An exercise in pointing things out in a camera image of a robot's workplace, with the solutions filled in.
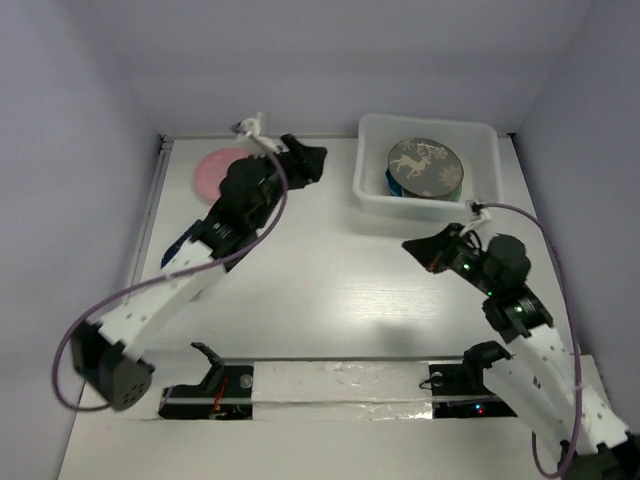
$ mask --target black mount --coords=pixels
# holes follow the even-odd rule
[[[204,343],[192,347],[203,353],[211,367],[197,385],[174,385],[162,392],[158,414],[169,420],[246,420],[253,413],[251,365],[225,365]]]
[[[464,352],[462,367],[472,385],[484,385],[483,372],[498,360],[511,359],[511,354],[498,342],[490,341],[474,345]]]

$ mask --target reindeer illustration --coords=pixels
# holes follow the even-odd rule
[[[431,157],[422,156],[419,162],[416,162],[413,158],[402,155],[397,160],[391,160],[389,165],[398,164],[398,172],[401,167],[409,167],[411,171],[407,174],[407,178],[419,177],[422,175],[422,171],[427,168],[427,165],[431,164]]]

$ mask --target purple cable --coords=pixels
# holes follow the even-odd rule
[[[504,203],[483,203],[482,206],[487,208],[501,208],[503,210],[511,210],[512,212],[519,213],[527,217],[533,223],[535,223],[540,231],[542,232],[542,236],[547,241],[547,245],[551,249],[551,253],[553,258],[558,266],[558,275],[560,277],[560,291],[562,292],[562,299],[564,300],[564,306],[567,311],[567,319],[569,321],[569,331],[571,332],[571,347],[573,349],[573,360],[574,360],[574,370],[575,370],[575,417],[573,419],[573,430],[571,431],[571,441],[569,442],[569,447],[567,449],[567,453],[564,457],[564,460],[558,467],[558,471],[555,473],[547,473],[542,469],[542,465],[540,464],[540,458],[538,457],[538,444],[536,441],[536,434],[533,432],[531,434],[531,448],[533,450],[533,461],[536,464],[536,468],[545,478],[560,478],[564,476],[564,474],[569,469],[571,465],[571,461],[573,460],[573,455],[576,452],[576,447],[578,446],[578,436],[580,435],[580,424],[581,424],[581,415],[582,415],[582,366],[580,365],[580,346],[578,345],[578,328],[577,321],[573,315],[573,309],[571,307],[571,303],[569,302],[569,295],[567,293],[567,280],[565,277],[564,270],[562,268],[562,264],[560,263],[560,256],[558,255],[558,251],[556,250],[553,242],[551,241],[551,236],[549,232],[545,228],[544,225],[533,215],[525,210],[514,207],[512,205],[506,205]]]
[[[231,127],[231,129],[232,129],[232,131],[234,133],[245,133],[256,145],[258,145],[264,151],[264,153],[267,155],[269,160],[271,160],[271,162],[273,163],[273,166],[276,169],[276,172],[278,173],[278,176],[280,177],[280,180],[282,182],[282,199],[280,201],[280,208],[276,212],[276,215],[275,215],[273,221],[264,230],[262,235],[260,235],[253,243],[251,243],[250,245],[247,245],[244,248],[241,248],[240,250],[238,250],[235,253],[232,253],[231,255],[228,255],[228,256],[223,257],[223,258],[218,258],[218,259],[214,260],[213,262],[207,263],[205,265],[199,265],[197,267],[186,268],[184,270],[173,272],[170,275],[158,276],[158,277],[155,277],[155,278],[151,278],[149,280],[145,280],[144,282],[140,282],[140,283],[138,283],[136,285],[132,285],[130,287],[124,288],[124,289],[120,290],[119,292],[116,292],[116,293],[108,296],[107,298],[105,298],[101,302],[95,304],[89,310],[84,312],[82,315],[80,315],[80,317],[78,317],[78,319],[71,324],[71,326],[67,329],[65,334],[62,336],[62,340],[60,340],[60,343],[58,344],[58,348],[56,349],[56,353],[55,353],[55,355],[53,357],[53,364],[51,366],[51,384],[52,384],[52,387],[53,387],[53,394],[55,395],[56,399],[58,400],[58,402],[60,402],[60,404],[63,407],[65,407],[65,408],[67,408],[69,410],[73,410],[75,412],[99,412],[101,410],[106,410],[107,408],[109,408],[109,405],[100,405],[100,406],[97,406],[97,407],[83,407],[83,406],[80,406],[77,403],[72,403],[71,401],[67,400],[64,397],[64,395],[62,395],[62,391],[60,389],[60,379],[58,378],[59,377],[58,373],[59,373],[59,370],[60,370],[60,362],[62,361],[62,354],[64,352],[65,347],[69,343],[69,340],[71,340],[71,336],[73,335],[73,332],[75,332],[75,330],[78,328],[78,326],[80,326],[80,324],[82,322],[86,321],[91,315],[96,313],[98,310],[103,309],[107,305],[109,305],[112,302],[124,297],[125,295],[128,295],[128,294],[133,293],[133,292],[137,292],[138,290],[142,290],[143,288],[151,287],[151,286],[154,286],[154,285],[159,285],[161,283],[170,281],[171,279],[174,279],[174,278],[181,278],[181,277],[190,276],[190,275],[202,272],[204,270],[208,270],[210,268],[217,267],[218,265],[222,265],[222,264],[227,263],[227,262],[232,262],[234,260],[237,260],[239,258],[244,257],[247,253],[249,253],[251,250],[253,250],[255,247],[257,247],[260,243],[262,243],[262,241],[265,238],[267,238],[271,234],[271,232],[275,228],[276,224],[282,218],[282,214],[284,213],[284,209],[285,209],[285,206],[287,204],[287,191],[289,190],[289,182],[287,181],[287,174],[285,173],[284,169],[282,168],[282,165],[280,165],[280,161],[273,154],[273,152],[271,151],[271,149],[267,145],[265,145],[263,142],[261,142],[252,133],[245,132],[242,129],[240,124],[234,125],[233,127]]]

